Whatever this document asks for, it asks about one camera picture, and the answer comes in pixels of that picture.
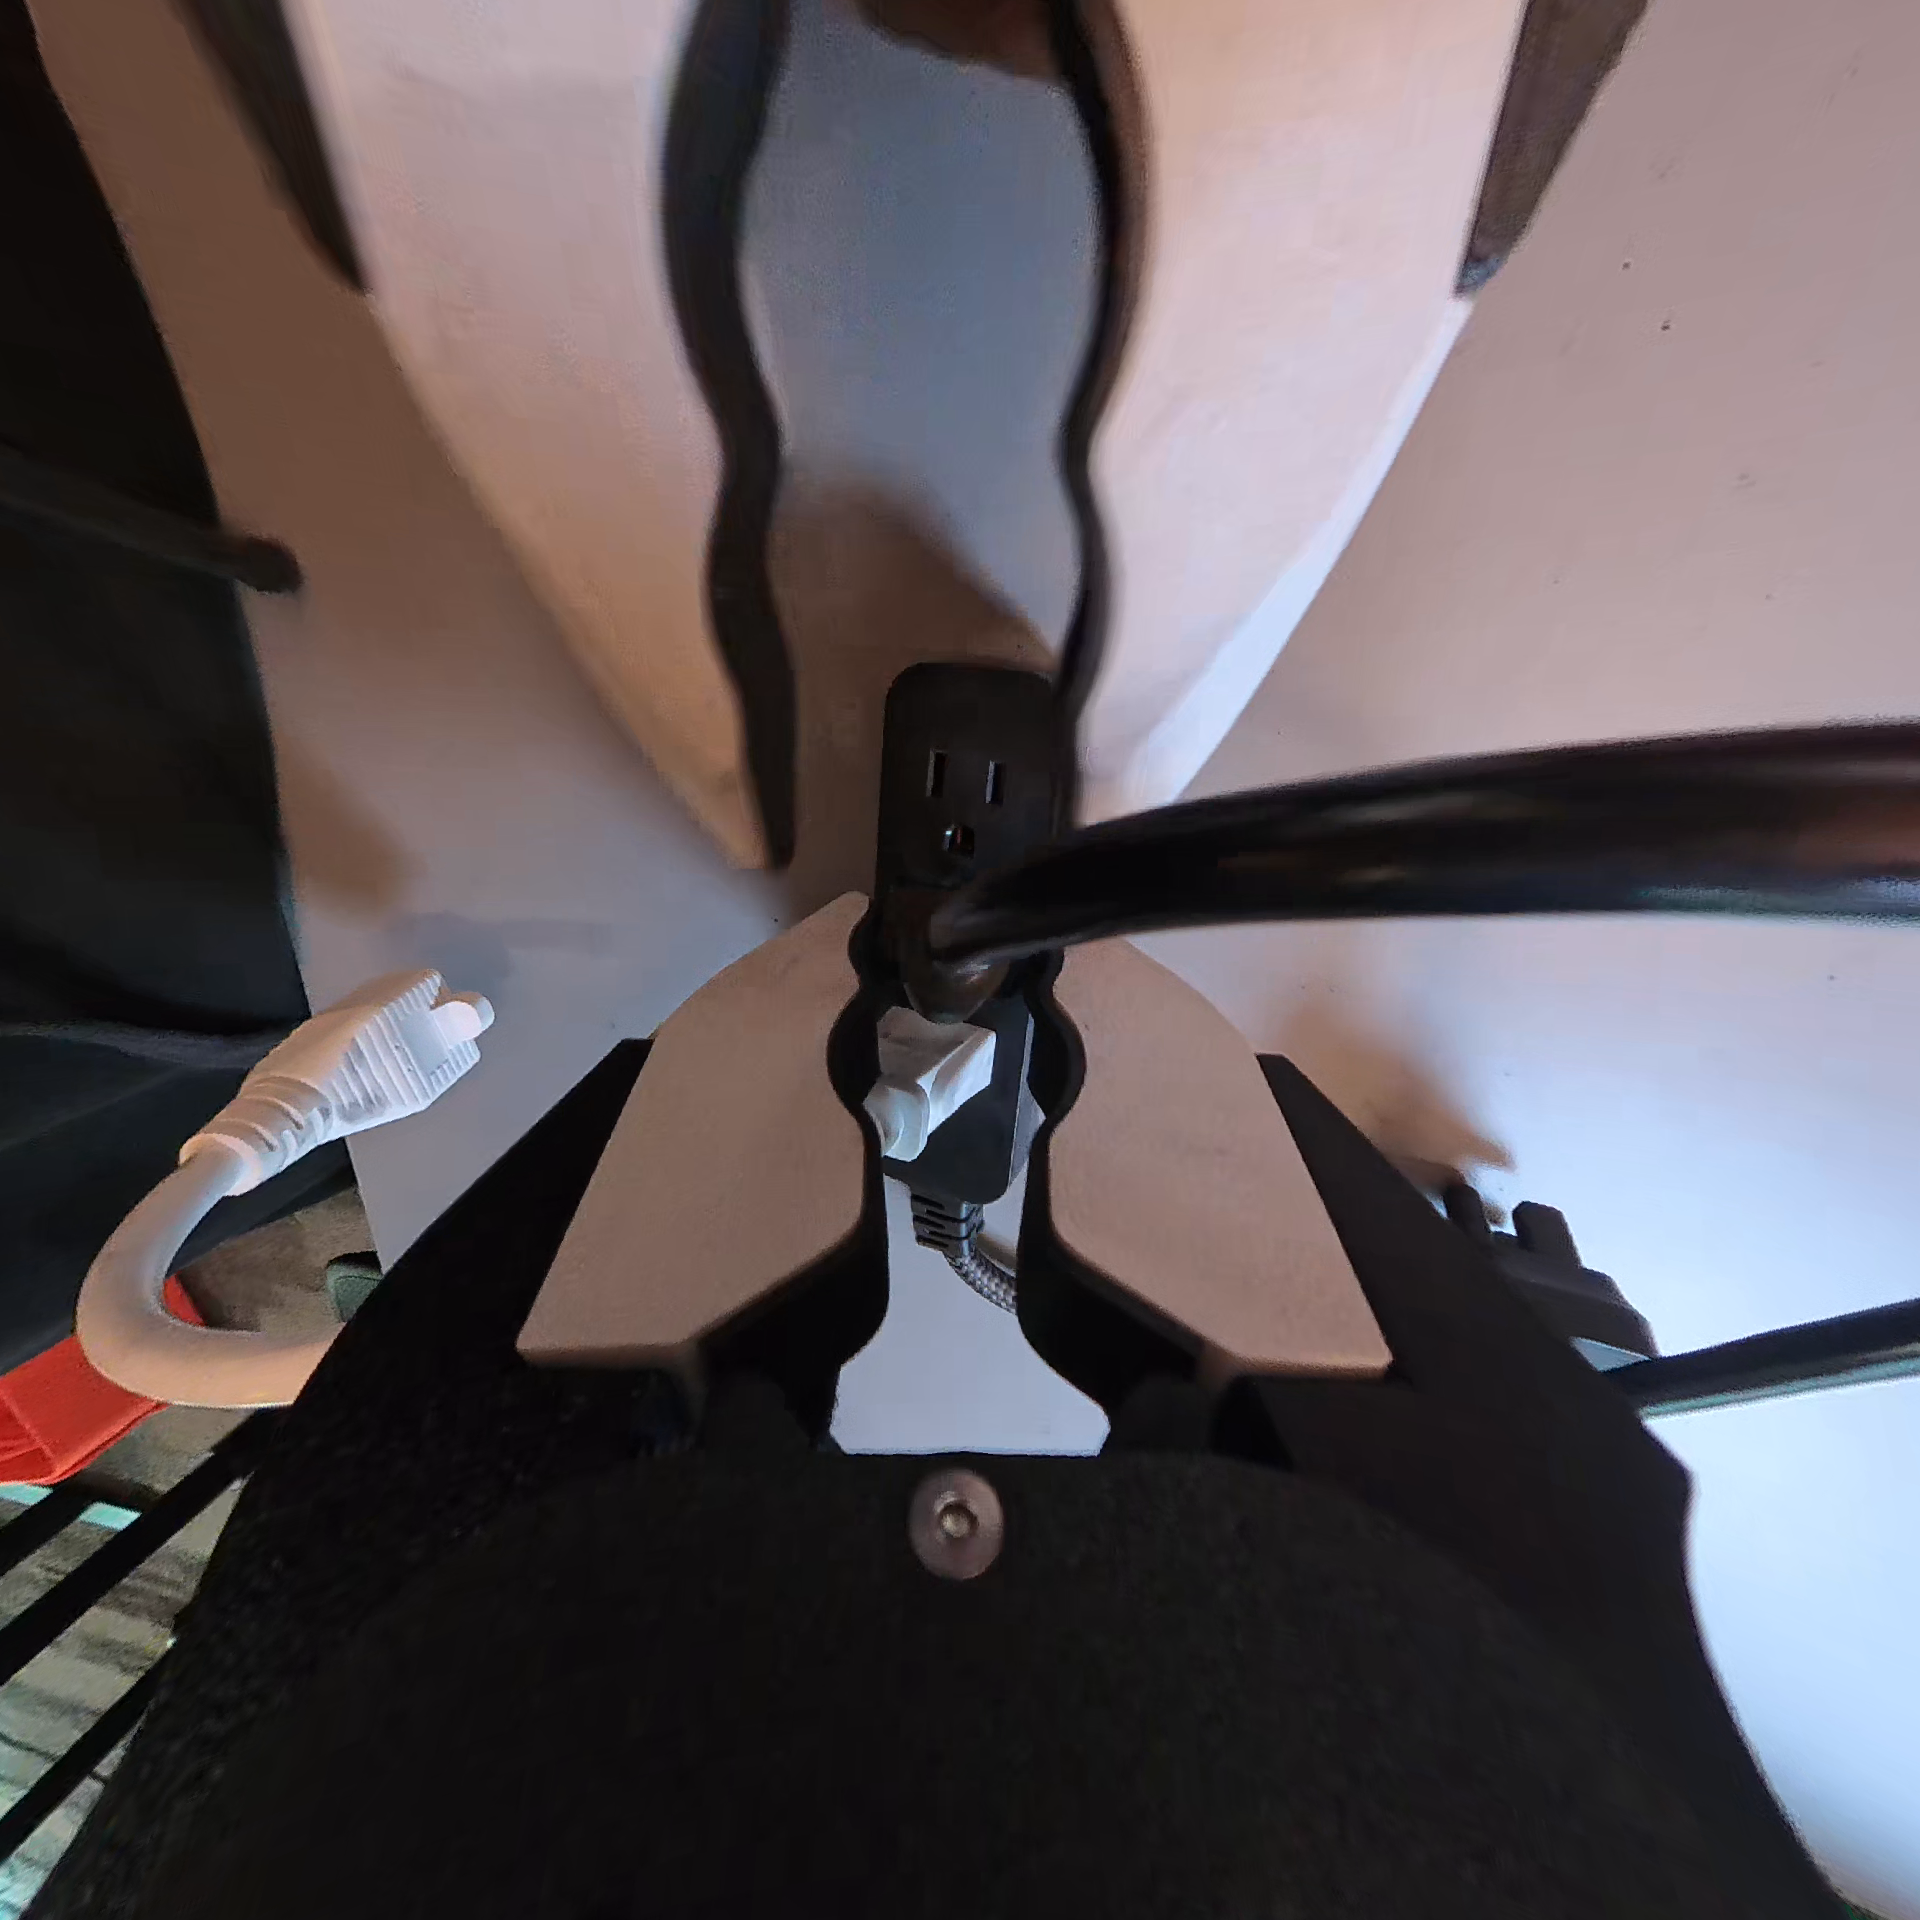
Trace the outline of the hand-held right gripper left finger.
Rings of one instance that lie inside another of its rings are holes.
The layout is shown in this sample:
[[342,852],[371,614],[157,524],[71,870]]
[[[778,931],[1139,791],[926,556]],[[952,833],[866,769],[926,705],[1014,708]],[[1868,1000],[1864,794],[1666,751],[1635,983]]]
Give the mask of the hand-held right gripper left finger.
[[828,1081],[846,892],[695,989],[645,1062],[514,1336],[540,1369],[704,1370],[704,1344],[841,1250],[866,1136]]

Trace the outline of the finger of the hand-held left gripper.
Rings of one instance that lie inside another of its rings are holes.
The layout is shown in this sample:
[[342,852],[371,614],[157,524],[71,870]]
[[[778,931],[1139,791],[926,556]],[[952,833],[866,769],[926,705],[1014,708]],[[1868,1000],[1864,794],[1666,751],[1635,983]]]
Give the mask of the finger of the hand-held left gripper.
[[737,201],[780,4],[288,4],[371,315],[611,717],[793,859]]
[[1097,4],[1122,341],[1081,788],[1188,788],[1432,389],[1522,4]]

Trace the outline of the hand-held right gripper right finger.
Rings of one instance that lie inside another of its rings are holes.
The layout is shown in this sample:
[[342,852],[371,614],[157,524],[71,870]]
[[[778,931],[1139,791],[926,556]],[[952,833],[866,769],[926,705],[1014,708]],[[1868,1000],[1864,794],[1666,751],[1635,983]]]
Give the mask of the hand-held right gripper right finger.
[[1052,1227],[1207,1389],[1376,1380],[1389,1348],[1251,1041],[1128,940],[1053,979],[1085,1079],[1049,1143]]

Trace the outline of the black power strip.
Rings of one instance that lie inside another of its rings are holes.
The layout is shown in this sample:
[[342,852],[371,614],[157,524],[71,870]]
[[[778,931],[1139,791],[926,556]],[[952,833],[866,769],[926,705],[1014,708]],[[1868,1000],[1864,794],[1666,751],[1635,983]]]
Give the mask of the black power strip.
[[[936,892],[1038,848],[1053,829],[1052,681],[980,662],[904,669],[882,711],[876,976],[904,1000],[904,936]],[[919,1208],[1000,1202],[1038,1129],[1031,1009],[1018,987],[977,1009],[994,1034],[991,1081],[911,1163],[887,1159]]]

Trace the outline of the black mesh wrist pad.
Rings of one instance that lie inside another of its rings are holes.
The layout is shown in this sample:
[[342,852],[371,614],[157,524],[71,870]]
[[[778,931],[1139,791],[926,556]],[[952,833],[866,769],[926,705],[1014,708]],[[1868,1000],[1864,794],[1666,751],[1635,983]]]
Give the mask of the black mesh wrist pad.
[[215,524],[175,368],[25,4],[2,4],[2,1369],[306,1012],[232,580],[14,503]]

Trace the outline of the red tote bag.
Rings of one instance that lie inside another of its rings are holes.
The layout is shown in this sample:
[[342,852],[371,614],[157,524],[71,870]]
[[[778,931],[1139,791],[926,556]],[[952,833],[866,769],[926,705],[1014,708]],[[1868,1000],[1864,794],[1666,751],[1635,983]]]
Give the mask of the red tote bag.
[[166,1409],[104,1378],[66,1333],[2,1369],[2,1484],[59,1486]]

